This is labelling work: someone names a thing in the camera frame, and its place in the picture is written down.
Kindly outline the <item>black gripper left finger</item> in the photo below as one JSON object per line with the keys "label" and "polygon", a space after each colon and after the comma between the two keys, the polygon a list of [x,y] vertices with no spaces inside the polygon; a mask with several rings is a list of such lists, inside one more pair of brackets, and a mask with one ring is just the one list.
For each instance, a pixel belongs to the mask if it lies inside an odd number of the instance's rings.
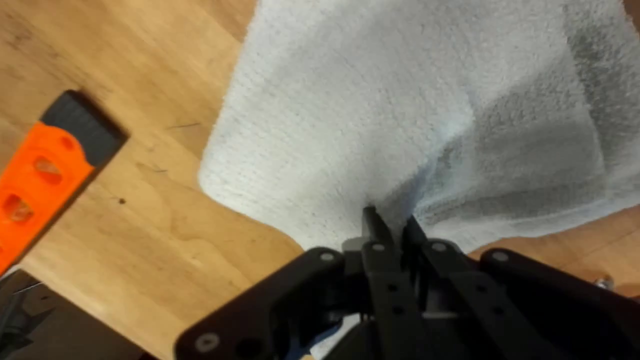
{"label": "black gripper left finger", "polygon": [[383,360],[426,360],[424,327],[393,237],[374,206],[363,210],[362,263]]}

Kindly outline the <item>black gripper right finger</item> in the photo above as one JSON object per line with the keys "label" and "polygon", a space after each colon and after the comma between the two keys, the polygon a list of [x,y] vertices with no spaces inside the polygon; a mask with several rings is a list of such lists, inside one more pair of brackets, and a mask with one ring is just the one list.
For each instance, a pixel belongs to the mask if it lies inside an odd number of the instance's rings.
{"label": "black gripper right finger", "polygon": [[453,242],[430,239],[409,217],[402,229],[402,249],[443,360],[570,360]]}

